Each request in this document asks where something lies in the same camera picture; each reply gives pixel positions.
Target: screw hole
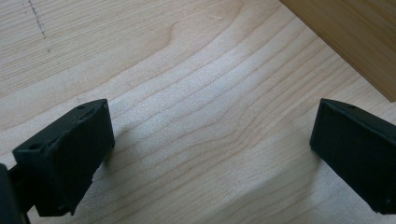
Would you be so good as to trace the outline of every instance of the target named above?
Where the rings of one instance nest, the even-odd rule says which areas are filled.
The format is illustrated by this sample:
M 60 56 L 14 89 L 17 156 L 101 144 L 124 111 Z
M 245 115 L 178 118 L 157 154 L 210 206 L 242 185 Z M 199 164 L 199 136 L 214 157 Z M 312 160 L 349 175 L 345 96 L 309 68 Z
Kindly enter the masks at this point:
M 40 148 L 40 147 L 41 147 L 41 144 L 40 144 L 40 143 L 36 143 L 36 144 L 30 145 L 30 146 L 29 146 L 29 149 L 35 150 L 35 149 L 38 149 L 38 148 Z

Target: wooden table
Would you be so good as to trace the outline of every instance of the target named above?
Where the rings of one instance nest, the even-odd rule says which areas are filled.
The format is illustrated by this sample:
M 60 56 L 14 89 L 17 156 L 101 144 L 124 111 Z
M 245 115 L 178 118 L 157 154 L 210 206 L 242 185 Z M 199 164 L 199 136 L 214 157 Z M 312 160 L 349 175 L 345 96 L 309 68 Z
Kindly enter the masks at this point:
M 322 97 L 396 105 L 277 0 L 2 1 L 0 50 L 0 162 L 98 98 L 117 141 L 73 217 L 33 223 L 396 221 L 308 144 Z

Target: wood grain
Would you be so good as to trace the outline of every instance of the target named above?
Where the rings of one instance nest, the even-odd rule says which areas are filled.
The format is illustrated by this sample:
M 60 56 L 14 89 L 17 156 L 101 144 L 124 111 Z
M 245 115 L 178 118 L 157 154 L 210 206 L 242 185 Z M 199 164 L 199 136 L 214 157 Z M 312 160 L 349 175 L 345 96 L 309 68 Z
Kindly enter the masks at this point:
M 71 217 L 33 223 L 394 223 L 308 141 L 322 97 L 390 104 L 277 0 L 2 1 L 0 162 L 109 100 L 116 147 Z
M 390 101 L 396 101 L 396 1 L 281 2 Z

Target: wooden surface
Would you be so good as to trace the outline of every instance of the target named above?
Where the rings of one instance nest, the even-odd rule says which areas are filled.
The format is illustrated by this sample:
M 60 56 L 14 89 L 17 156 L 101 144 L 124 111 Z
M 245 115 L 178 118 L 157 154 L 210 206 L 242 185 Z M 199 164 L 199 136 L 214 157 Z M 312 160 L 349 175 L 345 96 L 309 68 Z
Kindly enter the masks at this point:
M 396 105 L 277 0 L 2 1 L 0 50 L 0 162 L 98 98 L 117 140 L 73 217 L 33 223 L 396 221 L 308 145 L 321 97 Z
M 396 101 L 395 0 L 281 0 L 390 101 Z

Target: black object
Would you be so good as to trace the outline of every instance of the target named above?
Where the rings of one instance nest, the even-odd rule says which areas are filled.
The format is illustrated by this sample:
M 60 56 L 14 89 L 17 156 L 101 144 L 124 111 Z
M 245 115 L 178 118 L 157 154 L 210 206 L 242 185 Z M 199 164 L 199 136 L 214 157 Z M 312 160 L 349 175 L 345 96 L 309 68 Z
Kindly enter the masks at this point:
M 114 145 L 106 99 L 55 120 L 13 150 L 16 166 L 0 164 L 1 223 L 28 223 L 33 205 L 42 217 L 73 215 Z
M 322 99 L 310 144 L 374 211 L 396 214 L 396 126 Z

